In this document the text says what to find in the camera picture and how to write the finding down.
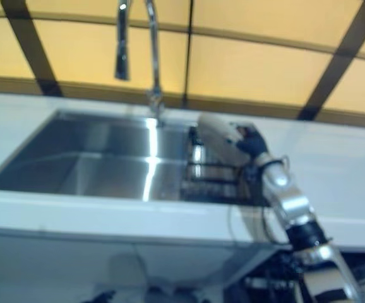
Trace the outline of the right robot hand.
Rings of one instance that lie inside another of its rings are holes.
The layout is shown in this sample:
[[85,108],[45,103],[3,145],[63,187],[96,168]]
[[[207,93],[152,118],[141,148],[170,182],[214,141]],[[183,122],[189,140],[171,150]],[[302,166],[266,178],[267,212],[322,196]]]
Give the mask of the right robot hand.
[[227,125],[231,134],[227,137],[226,143],[231,153],[250,161],[269,152],[268,145],[255,124],[228,122]]

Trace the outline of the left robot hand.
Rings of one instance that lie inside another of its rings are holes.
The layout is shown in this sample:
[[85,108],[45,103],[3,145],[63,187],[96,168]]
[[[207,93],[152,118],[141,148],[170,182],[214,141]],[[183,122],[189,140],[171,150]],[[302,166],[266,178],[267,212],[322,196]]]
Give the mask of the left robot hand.
[[115,290],[109,290],[102,292],[101,294],[98,294],[95,296],[90,302],[91,303],[111,303],[114,297],[116,296]]

